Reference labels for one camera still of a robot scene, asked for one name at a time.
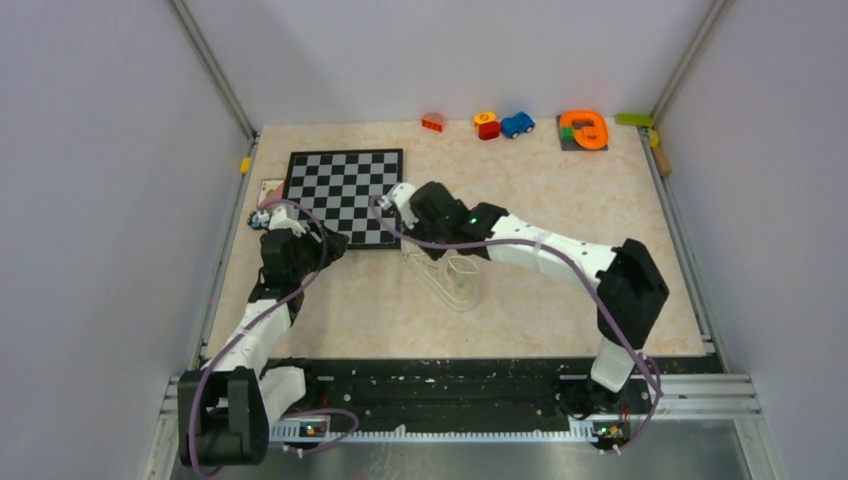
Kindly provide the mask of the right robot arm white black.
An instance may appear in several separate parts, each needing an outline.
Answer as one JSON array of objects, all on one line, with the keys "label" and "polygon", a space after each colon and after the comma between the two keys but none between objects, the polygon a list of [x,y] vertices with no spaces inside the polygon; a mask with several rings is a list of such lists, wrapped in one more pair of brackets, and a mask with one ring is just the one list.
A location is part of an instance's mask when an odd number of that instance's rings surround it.
[{"label": "right robot arm white black", "polygon": [[669,297],[648,248],[627,238],[595,244],[534,226],[507,209],[480,202],[467,207],[439,182],[394,186],[386,197],[402,232],[432,259],[447,250],[517,265],[583,288],[595,304],[602,341],[586,385],[589,404],[612,412],[627,397],[633,370],[646,372],[640,355]]}]

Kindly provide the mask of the beige lace sneaker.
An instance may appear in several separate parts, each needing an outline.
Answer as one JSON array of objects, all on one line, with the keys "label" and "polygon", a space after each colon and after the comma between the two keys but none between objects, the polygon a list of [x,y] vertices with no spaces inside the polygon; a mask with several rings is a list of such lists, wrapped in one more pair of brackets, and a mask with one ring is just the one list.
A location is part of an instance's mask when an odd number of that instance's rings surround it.
[{"label": "beige lace sneaker", "polygon": [[431,259],[420,247],[401,242],[401,255],[412,272],[449,308],[466,312],[481,297],[479,266],[471,259],[448,251]]}]

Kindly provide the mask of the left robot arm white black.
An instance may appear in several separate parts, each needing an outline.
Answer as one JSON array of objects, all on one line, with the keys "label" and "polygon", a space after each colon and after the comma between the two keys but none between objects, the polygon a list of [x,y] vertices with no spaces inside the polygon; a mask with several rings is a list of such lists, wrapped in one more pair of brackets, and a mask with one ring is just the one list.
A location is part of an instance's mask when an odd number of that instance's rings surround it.
[{"label": "left robot arm white black", "polygon": [[303,369],[266,365],[302,308],[306,281],[341,258],[348,242],[315,225],[261,236],[262,265],[240,323],[212,359],[185,371],[177,383],[183,465],[258,465],[269,449],[271,426],[289,407],[302,414],[317,407],[321,388]]}]

